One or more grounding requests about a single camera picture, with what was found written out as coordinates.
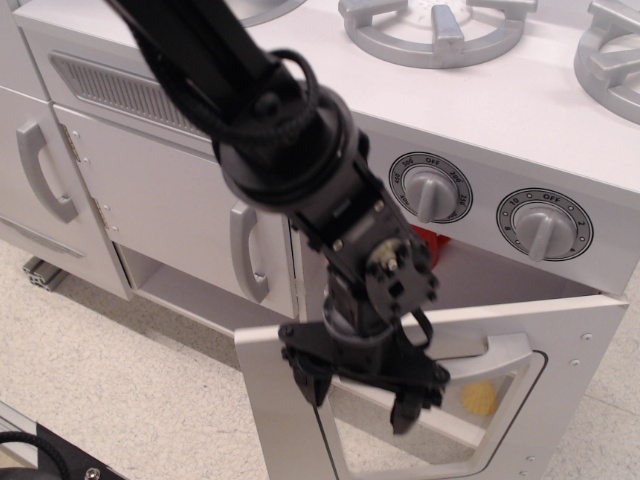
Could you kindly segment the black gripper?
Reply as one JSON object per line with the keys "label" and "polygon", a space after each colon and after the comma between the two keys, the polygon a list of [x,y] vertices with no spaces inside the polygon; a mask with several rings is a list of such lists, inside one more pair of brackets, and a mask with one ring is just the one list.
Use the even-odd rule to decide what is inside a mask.
{"label": "black gripper", "polygon": [[394,393],[390,422],[394,434],[406,434],[422,408],[439,407],[449,372],[412,344],[403,330],[377,337],[340,338],[323,322],[290,323],[279,328],[283,359],[303,397],[324,403],[334,376]]}

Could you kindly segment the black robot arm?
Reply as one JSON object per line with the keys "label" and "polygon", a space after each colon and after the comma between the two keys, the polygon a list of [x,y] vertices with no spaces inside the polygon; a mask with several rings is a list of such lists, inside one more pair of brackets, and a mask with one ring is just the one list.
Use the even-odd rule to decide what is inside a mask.
{"label": "black robot arm", "polygon": [[318,322],[280,328],[305,399],[340,376],[394,394],[407,433],[442,402],[449,373],[402,327],[436,295],[428,245],[368,167],[369,141],[304,57],[261,50],[222,1],[116,1],[170,100],[213,144],[225,181],[252,207],[286,216],[327,260]]}

